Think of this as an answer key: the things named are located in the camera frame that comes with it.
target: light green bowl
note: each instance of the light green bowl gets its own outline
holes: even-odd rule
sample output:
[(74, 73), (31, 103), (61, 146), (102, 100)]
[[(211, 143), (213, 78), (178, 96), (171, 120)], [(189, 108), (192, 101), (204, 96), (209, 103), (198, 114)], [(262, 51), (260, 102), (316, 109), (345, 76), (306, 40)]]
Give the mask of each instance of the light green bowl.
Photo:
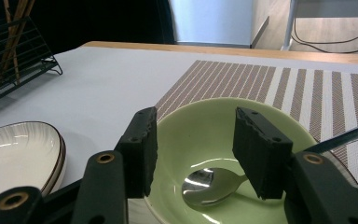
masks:
[(243, 175), (231, 151), (237, 106), (264, 115), (294, 142), (294, 152), (316, 143), (297, 121), (255, 101), (217, 98), (174, 111), (158, 124), (158, 161), (152, 191), (146, 198), (161, 223), (287, 223), (283, 200), (258, 199), (249, 181), (218, 205), (194, 208), (182, 199), (183, 181), (196, 170), (222, 167)]

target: black cable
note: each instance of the black cable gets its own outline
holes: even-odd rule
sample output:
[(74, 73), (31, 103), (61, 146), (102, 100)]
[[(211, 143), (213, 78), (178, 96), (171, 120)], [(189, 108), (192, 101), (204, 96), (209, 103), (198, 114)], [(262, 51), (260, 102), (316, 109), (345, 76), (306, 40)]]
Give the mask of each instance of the black cable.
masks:
[(332, 51), (328, 51), (328, 50), (324, 50), (324, 49), (319, 49), (315, 46), (313, 46), (313, 44), (324, 44), (324, 45), (327, 45), (327, 44), (343, 44), (343, 43), (349, 43), (349, 42), (352, 42), (353, 40), (356, 40), (358, 39), (358, 36), (356, 36), (355, 38), (353, 39), (349, 39), (349, 40), (344, 40), (344, 41), (333, 41), (333, 42), (310, 42), (310, 41), (305, 41), (305, 40), (302, 40), (300, 37), (298, 37), (298, 34), (297, 34), (297, 31), (296, 31), (296, 19), (295, 19), (295, 36), (296, 36), (296, 39), (293, 37), (292, 35), (292, 38), (293, 40), (295, 40), (298, 44), (300, 45), (305, 45), (305, 46), (308, 46), (308, 47), (311, 47), (313, 49), (317, 49), (321, 52), (324, 52), (324, 53), (357, 53), (358, 50), (352, 50), (352, 51), (344, 51), (344, 52), (332, 52)]

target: metal spoon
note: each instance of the metal spoon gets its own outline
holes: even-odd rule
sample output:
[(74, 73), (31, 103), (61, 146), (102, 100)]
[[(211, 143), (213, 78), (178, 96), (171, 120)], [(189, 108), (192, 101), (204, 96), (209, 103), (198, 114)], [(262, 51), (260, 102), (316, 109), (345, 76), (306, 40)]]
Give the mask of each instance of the metal spoon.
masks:
[[(358, 128), (305, 149), (323, 153), (335, 147), (358, 140)], [(185, 202), (196, 206), (214, 205), (224, 201), (247, 180), (246, 175), (238, 176), (223, 168), (206, 168), (190, 174), (182, 185)]]
[(223, 168), (205, 168), (190, 174), (182, 185), (185, 202), (196, 206), (221, 203), (235, 192), (246, 175), (236, 175)]

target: placemat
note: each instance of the placemat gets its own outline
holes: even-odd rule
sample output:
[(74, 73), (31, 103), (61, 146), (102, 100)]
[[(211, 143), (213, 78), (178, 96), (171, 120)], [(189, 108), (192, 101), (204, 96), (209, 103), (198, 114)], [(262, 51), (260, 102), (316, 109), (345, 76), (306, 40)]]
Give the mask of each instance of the placemat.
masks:
[[(158, 101), (158, 120), (203, 99), (239, 97), (272, 105), (318, 141), (358, 126), (358, 74), (195, 61)], [(358, 141), (332, 150), (358, 183)]]

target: dish rack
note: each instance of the dish rack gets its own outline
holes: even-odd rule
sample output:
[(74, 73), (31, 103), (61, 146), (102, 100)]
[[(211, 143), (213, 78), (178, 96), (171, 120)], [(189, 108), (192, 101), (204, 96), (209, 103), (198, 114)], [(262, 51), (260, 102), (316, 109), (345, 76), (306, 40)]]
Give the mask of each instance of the dish rack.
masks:
[(62, 74), (31, 18), (0, 21), (0, 98), (47, 71)]

